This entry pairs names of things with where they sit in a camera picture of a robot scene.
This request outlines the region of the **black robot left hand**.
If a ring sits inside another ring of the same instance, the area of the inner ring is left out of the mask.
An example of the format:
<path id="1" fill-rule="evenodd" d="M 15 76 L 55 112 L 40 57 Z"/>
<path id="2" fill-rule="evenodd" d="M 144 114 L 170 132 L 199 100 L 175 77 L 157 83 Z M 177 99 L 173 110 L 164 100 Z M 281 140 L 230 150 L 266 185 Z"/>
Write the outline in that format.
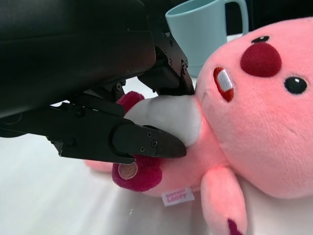
<path id="1" fill-rule="evenodd" d="M 67 158 L 176 159 L 176 134 L 125 119 L 127 79 L 158 95 L 193 94 L 165 13 L 177 0 L 3 0 L 0 135 L 46 137 Z"/>

